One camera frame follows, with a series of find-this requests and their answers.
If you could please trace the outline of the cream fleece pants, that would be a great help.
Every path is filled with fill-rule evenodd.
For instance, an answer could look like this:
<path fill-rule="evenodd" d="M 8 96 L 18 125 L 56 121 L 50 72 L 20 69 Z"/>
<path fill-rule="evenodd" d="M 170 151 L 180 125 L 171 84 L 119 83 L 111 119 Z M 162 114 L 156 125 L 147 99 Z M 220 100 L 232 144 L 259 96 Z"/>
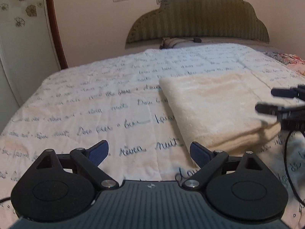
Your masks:
<path fill-rule="evenodd" d="M 275 117 L 255 111 L 258 102 L 291 104 L 250 73 L 165 77 L 159 84 L 187 148 L 198 142 L 233 155 L 260 152 L 280 131 Z"/>

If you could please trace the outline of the colourful floral blanket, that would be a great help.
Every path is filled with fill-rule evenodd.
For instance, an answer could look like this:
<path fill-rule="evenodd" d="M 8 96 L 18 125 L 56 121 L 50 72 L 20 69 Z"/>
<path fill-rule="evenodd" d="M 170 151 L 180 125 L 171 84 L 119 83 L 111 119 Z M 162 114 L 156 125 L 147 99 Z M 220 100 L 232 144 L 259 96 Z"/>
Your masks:
<path fill-rule="evenodd" d="M 294 54 L 285 54 L 278 52 L 264 52 L 264 54 L 279 61 L 289 69 L 292 69 L 293 71 L 298 72 L 299 74 L 304 76 L 305 60 L 303 60 L 299 56 Z"/>

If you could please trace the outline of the small black device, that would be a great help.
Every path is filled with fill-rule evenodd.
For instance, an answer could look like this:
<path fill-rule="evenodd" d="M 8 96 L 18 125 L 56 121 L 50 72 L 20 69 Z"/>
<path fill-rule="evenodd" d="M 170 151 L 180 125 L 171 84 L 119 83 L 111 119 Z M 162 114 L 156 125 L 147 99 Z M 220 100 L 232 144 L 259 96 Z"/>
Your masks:
<path fill-rule="evenodd" d="M 202 42 L 202 39 L 201 39 L 201 38 L 194 37 L 194 38 L 193 38 L 193 42 L 194 42 L 194 43 L 201 43 L 201 42 Z"/>

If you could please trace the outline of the green upholstered headboard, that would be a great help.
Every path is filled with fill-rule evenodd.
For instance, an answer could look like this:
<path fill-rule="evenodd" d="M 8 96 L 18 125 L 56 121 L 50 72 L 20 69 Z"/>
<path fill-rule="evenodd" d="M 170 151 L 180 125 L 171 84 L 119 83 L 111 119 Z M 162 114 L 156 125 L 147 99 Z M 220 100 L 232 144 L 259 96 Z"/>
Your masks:
<path fill-rule="evenodd" d="M 224 37 L 269 42 L 264 23 L 244 0 L 162 0 L 137 19 L 126 42 L 165 37 Z"/>

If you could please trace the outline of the striped pillow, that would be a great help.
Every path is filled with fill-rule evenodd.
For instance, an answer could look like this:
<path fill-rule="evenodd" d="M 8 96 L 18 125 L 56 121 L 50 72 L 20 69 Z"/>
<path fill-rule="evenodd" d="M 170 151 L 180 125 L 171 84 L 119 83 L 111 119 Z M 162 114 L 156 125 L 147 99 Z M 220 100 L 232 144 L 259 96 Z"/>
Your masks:
<path fill-rule="evenodd" d="M 194 43 L 193 38 L 175 38 L 175 37 L 165 37 L 162 40 L 162 43 L 159 47 L 159 49 L 173 49 L 173 48 L 179 48 L 179 47 L 187 47 L 187 46 L 195 46 L 196 44 L 202 44 L 201 43 Z"/>

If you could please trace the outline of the white floral wardrobe door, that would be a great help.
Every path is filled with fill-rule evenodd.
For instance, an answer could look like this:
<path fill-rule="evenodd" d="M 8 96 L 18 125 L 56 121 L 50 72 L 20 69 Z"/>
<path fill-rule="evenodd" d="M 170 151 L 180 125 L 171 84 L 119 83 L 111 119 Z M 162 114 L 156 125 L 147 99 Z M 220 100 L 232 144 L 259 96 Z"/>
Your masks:
<path fill-rule="evenodd" d="M 1 129 L 59 70 L 46 0 L 1 0 Z"/>

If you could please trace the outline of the dark red door frame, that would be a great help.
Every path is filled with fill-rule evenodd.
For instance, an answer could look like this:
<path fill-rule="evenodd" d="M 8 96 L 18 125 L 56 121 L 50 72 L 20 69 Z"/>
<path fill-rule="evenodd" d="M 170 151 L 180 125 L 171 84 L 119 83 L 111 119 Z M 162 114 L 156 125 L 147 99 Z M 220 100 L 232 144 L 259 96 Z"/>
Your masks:
<path fill-rule="evenodd" d="M 46 0 L 46 5 L 47 5 L 47 16 L 49 19 L 50 31 L 52 35 L 53 44 L 55 47 L 56 56 L 59 61 L 59 65 L 61 69 L 67 69 L 68 64 L 64 54 L 62 42 L 60 40 L 57 18 L 55 14 L 54 0 Z"/>

